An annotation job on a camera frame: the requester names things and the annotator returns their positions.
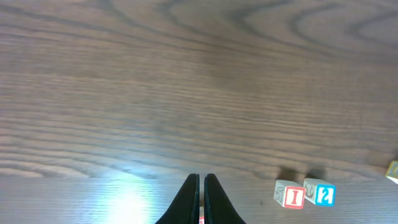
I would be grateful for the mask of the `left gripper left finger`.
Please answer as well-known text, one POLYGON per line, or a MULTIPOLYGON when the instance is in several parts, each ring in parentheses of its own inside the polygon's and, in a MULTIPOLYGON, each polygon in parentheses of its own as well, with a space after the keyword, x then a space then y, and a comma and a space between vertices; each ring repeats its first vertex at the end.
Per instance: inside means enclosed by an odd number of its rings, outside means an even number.
POLYGON ((156 224, 199 224, 200 176, 190 174, 156 224))

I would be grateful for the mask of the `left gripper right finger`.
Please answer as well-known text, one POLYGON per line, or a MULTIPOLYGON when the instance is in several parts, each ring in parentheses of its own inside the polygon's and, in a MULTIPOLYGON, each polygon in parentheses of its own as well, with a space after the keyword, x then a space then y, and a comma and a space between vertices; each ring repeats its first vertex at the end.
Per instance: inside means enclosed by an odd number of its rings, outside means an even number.
POLYGON ((246 224, 214 174, 205 177, 204 203, 205 224, 246 224))

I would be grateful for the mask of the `red letter I block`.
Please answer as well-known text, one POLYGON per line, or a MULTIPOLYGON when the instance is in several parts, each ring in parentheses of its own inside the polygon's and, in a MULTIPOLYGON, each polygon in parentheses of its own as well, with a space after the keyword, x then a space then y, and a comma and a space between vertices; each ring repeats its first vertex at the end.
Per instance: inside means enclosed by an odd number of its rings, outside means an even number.
POLYGON ((305 188, 289 180, 276 180, 274 200, 284 208, 303 209, 305 188))

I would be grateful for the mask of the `blue number 2 block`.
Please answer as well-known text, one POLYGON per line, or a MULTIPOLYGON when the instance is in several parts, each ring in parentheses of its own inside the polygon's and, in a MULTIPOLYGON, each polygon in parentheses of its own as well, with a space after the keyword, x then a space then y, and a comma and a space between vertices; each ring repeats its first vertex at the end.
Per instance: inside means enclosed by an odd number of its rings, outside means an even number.
POLYGON ((322 179, 305 178, 303 186, 305 198, 309 202, 322 207, 333 207, 335 205, 335 185, 322 179))

